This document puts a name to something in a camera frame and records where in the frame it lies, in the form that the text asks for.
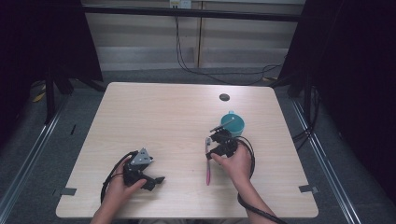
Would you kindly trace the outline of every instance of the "wire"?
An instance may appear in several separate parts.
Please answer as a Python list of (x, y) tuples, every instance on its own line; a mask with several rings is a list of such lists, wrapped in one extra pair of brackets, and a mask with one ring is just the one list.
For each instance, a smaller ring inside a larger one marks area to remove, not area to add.
[(36, 81), (30, 86), (30, 89), (36, 88), (38, 86), (42, 86), (44, 84), (46, 84), (46, 81), (43, 81), (43, 80)]
[[(249, 178), (251, 178), (251, 177), (253, 176), (254, 168), (255, 168), (255, 164), (256, 164), (256, 162), (255, 162), (256, 159), (255, 159), (255, 157), (254, 157), (253, 146), (252, 146), (252, 145), (250, 144), (250, 142), (246, 139), (246, 137), (243, 137), (243, 136), (236, 136), (236, 137), (234, 138), (234, 140), (235, 140), (236, 142), (238, 142), (238, 143), (244, 145), (244, 147), (245, 147), (245, 148), (248, 150), (248, 152), (250, 153), (251, 164), (250, 164), (250, 176), (249, 176)], [(242, 197), (241, 197), (241, 195), (240, 195), (239, 193), (238, 193), (237, 199), (238, 199), (238, 202), (239, 202), (243, 207), (245, 207), (247, 210), (249, 210), (249, 211), (251, 211), (251, 212), (253, 212), (253, 213), (255, 213), (255, 214), (257, 214), (257, 215), (259, 215), (259, 216), (261, 216), (261, 217), (266, 217), (266, 218), (268, 218), (269, 220), (274, 221), (275, 223), (286, 224), (286, 222), (283, 221), (282, 219), (280, 219), (280, 218), (278, 218), (278, 217), (275, 217), (275, 216), (273, 216), (273, 215), (271, 215), (271, 214), (269, 214), (269, 213), (266, 213), (266, 212), (264, 212), (264, 211), (262, 211), (262, 210), (260, 210), (260, 209), (258, 209), (258, 208), (256, 208), (256, 207), (254, 207), (254, 206), (252, 206), (252, 205), (246, 203), (246, 202), (242, 199)]]
[[(184, 59), (183, 59), (183, 55), (181, 52), (180, 35), (179, 35), (179, 28), (178, 28), (178, 17), (177, 16), (175, 16), (175, 23), (176, 23), (176, 40), (177, 40), (177, 62), (178, 62), (178, 65), (186, 72), (189, 72), (189, 73), (192, 73), (195, 75), (210, 77), (216, 81), (219, 81), (221, 83), (228, 84), (228, 85), (251, 86), (251, 85), (254, 85), (254, 84), (262, 81), (262, 79), (264, 78), (264, 74), (266, 72), (274, 70), (275, 68), (283, 65), (283, 63), (269, 64), (269, 65), (264, 66), (264, 68), (260, 72), (251, 72), (251, 73), (236, 73), (236, 72), (235, 73), (202, 73), (202, 72), (198, 72), (198, 71), (193, 71), (185, 64)], [(249, 82), (249, 83), (241, 84), (241, 83), (232, 83), (232, 82), (224, 81), (217, 77), (213, 77), (213, 76), (218, 76), (218, 75), (260, 75), (260, 77), (254, 81)]]
[(299, 151), (303, 145), (305, 144), (305, 142), (311, 137), (312, 132), (314, 131), (315, 125), (317, 123), (318, 120), (318, 111), (319, 111), (319, 104), (320, 104), (320, 97), (318, 95), (318, 91), (315, 87), (313, 87), (314, 90), (314, 96), (312, 99), (312, 104), (315, 106), (315, 115), (312, 121), (308, 121), (308, 127), (303, 130), (301, 133), (295, 135), (292, 139), (294, 143), (299, 142), (300, 140), (304, 139), (304, 141), (296, 148), (297, 151)]
[(134, 152), (129, 152), (128, 154), (126, 154), (125, 156), (123, 156), (123, 157), (120, 159), (120, 161), (117, 162), (117, 164), (114, 166), (113, 170), (111, 170), (110, 174), (107, 176), (105, 182), (103, 183), (102, 191), (101, 191), (101, 194), (100, 194), (100, 203), (102, 203), (102, 202), (103, 202), (103, 199), (105, 198), (108, 183), (110, 183), (111, 179), (112, 179), (114, 176), (116, 176), (116, 175), (121, 175), (121, 174), (115, 174), (115, 175), (113, 175), (113, 174), (114, 174), (114, 171), (116, 171), (117, 167), (120, 166), (120, 164), (123, 162), (123, 160), (125, 160), (127, 157), (133, 155), (134, 153), (135, 153), (135, 151), (134, 151)]

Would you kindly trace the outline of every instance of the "table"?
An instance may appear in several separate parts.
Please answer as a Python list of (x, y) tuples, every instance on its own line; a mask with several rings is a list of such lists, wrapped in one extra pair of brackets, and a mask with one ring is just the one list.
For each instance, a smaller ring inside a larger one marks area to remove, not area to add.
[[(220, 100), (223, 93), (229, 101)], [(242, 135), (256, 156), (251, 180), (263, 199), (279, 217), (315, 217), (312, 192), (299, 190), (308, 183), (273, 89), (153, 83), (108, 85), (66, 185), (76, 194), (62, 196), (57, 216), (92, 217), (115, 163), (145, 147), (155, 160), (145, 175), (166, 178), (153, 191), (140, 189), (117, 217), (246, 217), (214, 161), (211, 183), (205, 182), (205, 138), (230, 110), (245, 120)]]

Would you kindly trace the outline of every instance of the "floor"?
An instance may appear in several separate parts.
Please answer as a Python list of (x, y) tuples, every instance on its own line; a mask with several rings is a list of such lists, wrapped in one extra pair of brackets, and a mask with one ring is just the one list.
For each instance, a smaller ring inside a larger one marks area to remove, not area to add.
[[(276, 77), (280, 67), (265, 73)], [(204, 72), (261, 71), (262, 68), (220, 68)], [(266, 86), (260, 74), (198, 76), (182, 69), (158, 69), (104, 72), (106, 86), (112, 81), (196, 83), (223, 85), (246, 84)], [(70, 96), (56, 94), (57, 108), (53, 126), (44, 126), (46, 99), (32, 103), (40, 87), (33, 88), (31, 99), (21, 112), (18, 124), (0, 154), (0, 223), (89, 223), (89, 220), (61, 219), (55, 209), (60, 196), (56, 189), (65, 186), (78, 153), (90, 129), (95, 112), (103, 97), (85, 84), (73, 80), (74, 92)], [(286, 87), (276, 88), (276, 96), (283, 115), (295, 136), (304, 128), (299, 119), (299, 104), (303, 96), (290, 99)], [(348, 145), (338, 134), (332, 118), (323, 105), (319, 106), (315, 137), (321, 148), (314, 147), (315, 139), (305, 142), (299, 156), (314, 194), (319, 215), (310, 219), (289, 218), (288, 223), (396, 223), (396, 208), (387, 198), (375, 179), (357, 161)], [(41, 133), (43, 144), (37, 145)], [(303, 141), (296, 143), (296, 148)], [(115, 223), (128, 223), (117, 220)]]

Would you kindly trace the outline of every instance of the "person's right hand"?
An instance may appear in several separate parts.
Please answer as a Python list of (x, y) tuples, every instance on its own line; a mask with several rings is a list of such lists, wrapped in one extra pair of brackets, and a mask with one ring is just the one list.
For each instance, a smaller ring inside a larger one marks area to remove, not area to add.
[(230, 158), (221, 157), (216, 153), (210, 156), (223, 167), (234, 185), (249, 181), (251, 158), (248, 149), (242, 144), (238, 143), (238, 148)]

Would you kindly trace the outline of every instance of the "hand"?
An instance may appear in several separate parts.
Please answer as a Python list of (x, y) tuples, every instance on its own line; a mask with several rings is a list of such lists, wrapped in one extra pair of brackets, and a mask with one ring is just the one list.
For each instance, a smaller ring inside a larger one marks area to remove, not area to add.
[(132, 194), (141, 189), (146, 184), (146, 179), (140, 179), (131, 187), (127, 187), (123, 181), (123, 165), (128, 158), (123, 160), (114, 172), (114, 176), (108, 185), (105, 198), (96, 211), (91, 223), (110, 223), (118, 210), (125, 205), (131, 198)]
[(210, 156), (223, 167), (234, 185), (249, 182), (251, 157), (245, 146), (238, 143), (238, 148), (230, 158), (221, 157), (216, 153)]

